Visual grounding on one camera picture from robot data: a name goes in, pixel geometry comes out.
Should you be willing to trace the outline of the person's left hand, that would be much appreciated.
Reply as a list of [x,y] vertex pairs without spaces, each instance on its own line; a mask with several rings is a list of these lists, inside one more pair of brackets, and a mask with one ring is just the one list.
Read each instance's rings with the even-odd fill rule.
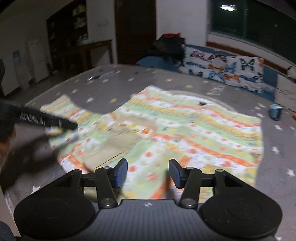
[[10,137],[8,137],[5,141],[1,141],[0,143],[0,165],[3,164],[4,159],[6,158],[10,145],[11,140],[16,136],[16,129],[13,129],[13,132]]

